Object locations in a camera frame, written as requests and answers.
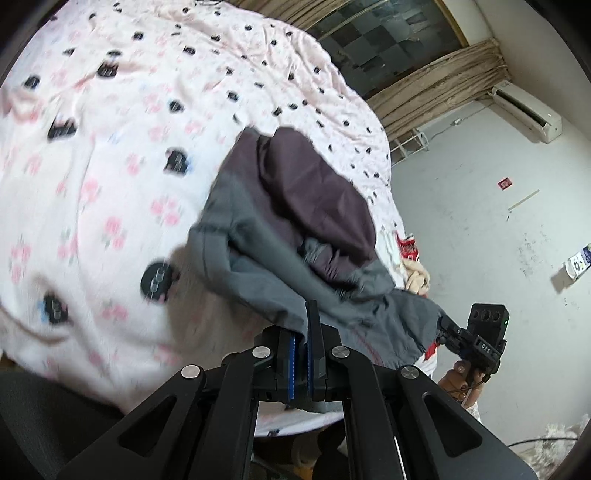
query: white wall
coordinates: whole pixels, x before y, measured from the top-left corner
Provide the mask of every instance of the white wall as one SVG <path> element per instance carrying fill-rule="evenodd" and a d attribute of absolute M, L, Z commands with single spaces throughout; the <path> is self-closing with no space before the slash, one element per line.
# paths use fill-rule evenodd
<path fill-rule="evenodd" d="M 591 83 L 556 30 L 524 0 L 476 0 L 514 82 L 591 138 Z"/>
<path fill-rule="evenodd" d="M 474 0 L 441 0 L 459 25 L 470 45 L 492 36 L 482 12 Z"/>
<path fill-rule="evenodd" d="M 559 273 L 591 242 L 591 144 L 568 122 L 554 142 L 536 142 L 497 108 L 397 164 L 392 185 L 431 273 L 429 296 L 460 325 L 474 302 L 503 303 L 511 314 L 501 369 L 479 404 L 484 425 L 512 442 L 591 413 L 591 272 L 565 289 Z M 465 111 L 431 124 L 430 136 Z M 505 177 L 513 186 L 502 191 Z M 440 351 L 437 378 L 454 360 Z"/>

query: human hand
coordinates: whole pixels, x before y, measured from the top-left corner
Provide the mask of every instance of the human hand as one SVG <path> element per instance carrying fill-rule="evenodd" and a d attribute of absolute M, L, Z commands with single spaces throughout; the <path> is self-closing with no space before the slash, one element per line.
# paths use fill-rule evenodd
<path fill-rule="evenodd" d="M 448 370 L 445 376 L 437 382 L 442 389 L 446 392 L 452 392 L 450 395 L 456 399 L 463 401 L 466 399 L 466 395 L 469 392 L 468 382 L 466 381 L 466 377 L 470 372 L 470 363 L 465 362 L 464 360 L 460 360 L 453 365 L 452 370 Z M 464 403 L 464 408 L 469 408 L 476 403 L 478 397 L 482 393 L 482 389 L 484 388 L 484 383 L 482 382 L 482 378 L 484 377 L 484 373 L 476 370 L 473 374 L 473 385 L 472 391 L 468 396 L 468 399 Z"/>

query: white cloth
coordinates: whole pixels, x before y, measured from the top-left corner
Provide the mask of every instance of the white cloth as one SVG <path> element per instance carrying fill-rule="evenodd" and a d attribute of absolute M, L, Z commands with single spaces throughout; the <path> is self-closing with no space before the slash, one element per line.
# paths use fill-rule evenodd
<path fill-rule="evenodd" d="M 223 2 L 113 3 L 67 3 L 0 90 L 0 348 L 127 412 L 183 365 L 213 368 L 250 348 L 267 325 L 206 291 L 184 253 L 245 126 L 300 130 L 353 181 L 401 288 L 393 232 L 405 235 L 386 135 L 315 39 Z M 96 74 L 106 61 L 114 77 Z M 34 90 L 22 86 L 31 75 Z M 48 141 L 56 117 L 76 133 Z M 163 171 L 169 148 L 188 152 L 185 175 Z M 140 280 L 162 259 L 180 280 L 154 303 Z M 48 294 L 67 305 L 66 322 L 48 322 Z"/>

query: red sticker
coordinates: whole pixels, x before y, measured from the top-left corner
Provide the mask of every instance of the red sticker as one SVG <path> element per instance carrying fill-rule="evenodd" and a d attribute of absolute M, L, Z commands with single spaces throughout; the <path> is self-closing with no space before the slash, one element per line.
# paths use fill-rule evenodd
<path fill-rule="evenodd" d="M 498 183 L 499 187 L 501 187 L 501 190 L 505 190 L 508 189 L 511 185 L 513 185 L 513 182 L 510 181 L 509 179 L 502 179 L 499 183 Z"/>

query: curtain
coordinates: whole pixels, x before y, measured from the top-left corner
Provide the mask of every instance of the curtain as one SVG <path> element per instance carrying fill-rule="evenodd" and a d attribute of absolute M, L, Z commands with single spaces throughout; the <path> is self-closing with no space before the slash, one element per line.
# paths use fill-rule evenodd
<path fill-rule="evenodd" d="M 283 20 L 302 30 L 349 3 L 350 0 L 229 0 L 236 7 Z"/>
<path fill-rule="evenodd" d="M 498 42 L 491 38 L 416 70 L 368 100 L 392 141 L 509 79 Z"/>

